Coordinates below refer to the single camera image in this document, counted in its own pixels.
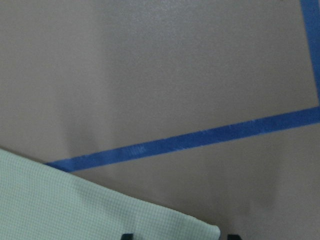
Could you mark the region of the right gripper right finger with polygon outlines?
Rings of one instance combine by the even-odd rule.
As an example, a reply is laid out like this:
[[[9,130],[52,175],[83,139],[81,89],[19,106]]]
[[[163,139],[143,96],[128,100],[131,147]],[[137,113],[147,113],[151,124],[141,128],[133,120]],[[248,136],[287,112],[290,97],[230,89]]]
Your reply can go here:
[[[241,240],[241,237],[238,234],[228,234],[227,240]]]

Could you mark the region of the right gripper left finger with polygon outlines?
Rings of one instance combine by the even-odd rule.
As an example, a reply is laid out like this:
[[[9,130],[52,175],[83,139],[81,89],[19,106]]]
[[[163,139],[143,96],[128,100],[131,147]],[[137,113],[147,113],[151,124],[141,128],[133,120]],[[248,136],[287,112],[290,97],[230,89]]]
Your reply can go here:
[[[133,239],[134,239],[133,233],[124,233],[120,238],[120,240],[133,240]]]

